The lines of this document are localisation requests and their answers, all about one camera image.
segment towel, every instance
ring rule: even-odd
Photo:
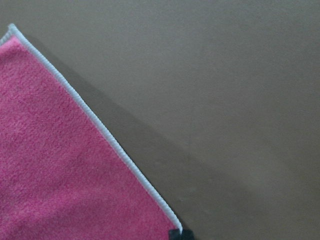
[[[168,240],[170,230],[181,239],[167,203],[9,25],[0,40],[0,239]]]

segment black clip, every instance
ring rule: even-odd
[[[169,230],[169,240],[195,240],[195,236],[191,230],[183,229],[180,234],[179,229],[172,229]]]

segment pink cloth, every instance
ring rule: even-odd
[[[168,240],[174,224],[55,77],[0,46],[0,239]]]

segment pink towel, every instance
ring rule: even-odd
[[[11,24],[0,40],[0,239],[168,240],[171,229],[182,230],[166,202]]]

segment white stitched edge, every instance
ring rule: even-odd
[[[105,139],[113,147],[118,156],[123,160],[123,162],[128,166],[128,168],[133,172],[136,178],[143,185],[145,190],[153,197],[153,199],[158,203],[160,208],[172,221],[172,223],[182,232],[182,224],[179,219],[168,206],[166,201],[160,196],[157,190],[151,185],[151,183],[142,174],[135,163],[126,154],[117,140],[112,136],[110,131],[106,126],[100,121],[100,119],[95,115],[95,113],[88,107],[76,90],[68,83],[65,77],[38,51],[18,30],[18,28],[13,24],[9,24],[7,33],[0,39],[0,46],[4,44],[12,35],[15,35],[20,42],[47,68],[47,70],[54,75],[54,77],[64,86],[68,93],[73,97],[73,99],[78,103],[78,105],[83,109],[83,111],[89,116],[93,121],[98,130],[102,133]]]

